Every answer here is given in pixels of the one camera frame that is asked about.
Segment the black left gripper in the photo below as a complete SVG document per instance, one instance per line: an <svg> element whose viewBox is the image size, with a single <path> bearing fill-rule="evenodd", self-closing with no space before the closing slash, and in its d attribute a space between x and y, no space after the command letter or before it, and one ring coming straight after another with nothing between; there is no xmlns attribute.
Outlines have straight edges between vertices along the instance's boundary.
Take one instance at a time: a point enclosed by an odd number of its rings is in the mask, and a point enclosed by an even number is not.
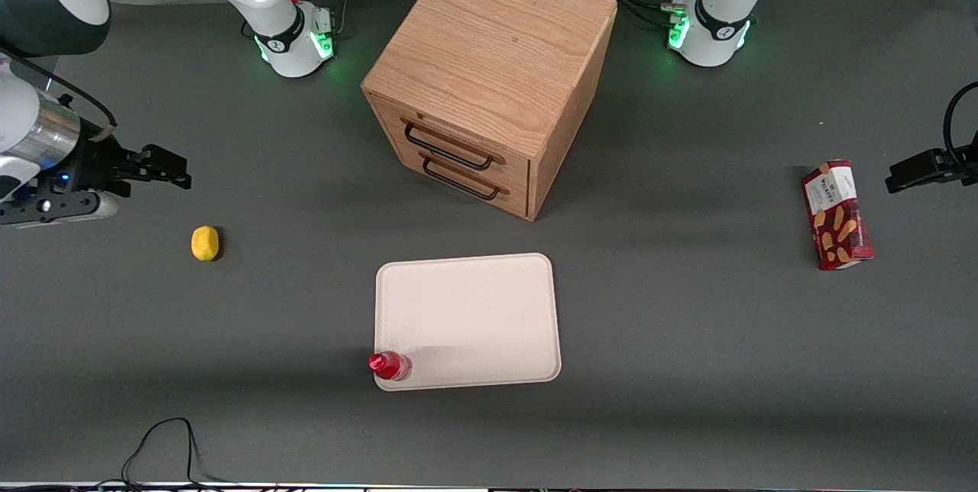
<svg viewBox="0 0 978 492"><path fill-rule="evenodd" d="M937 148L922 151L893 164L889 172L885 186L891 195L929 183L957 181L957 174L963 186L977 185L977 145L954 147L950 155Z"/></svg>

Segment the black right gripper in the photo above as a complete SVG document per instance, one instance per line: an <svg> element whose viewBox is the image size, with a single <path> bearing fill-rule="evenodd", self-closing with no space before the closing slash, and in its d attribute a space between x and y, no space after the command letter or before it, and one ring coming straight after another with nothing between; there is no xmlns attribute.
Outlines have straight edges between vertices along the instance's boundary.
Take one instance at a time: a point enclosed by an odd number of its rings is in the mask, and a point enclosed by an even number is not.
<svg viewBox="0 0 978 492"><path fill-rule="evenodd" d="M172 183L181 189L192 188L192 177L186 175L184 157L156 144L142 147L141 164L133 160L136 155L136 152L125 150L113 137L98 143L81 139L70 164L70 190L131 196L133 181L157 181Z"/></svg>

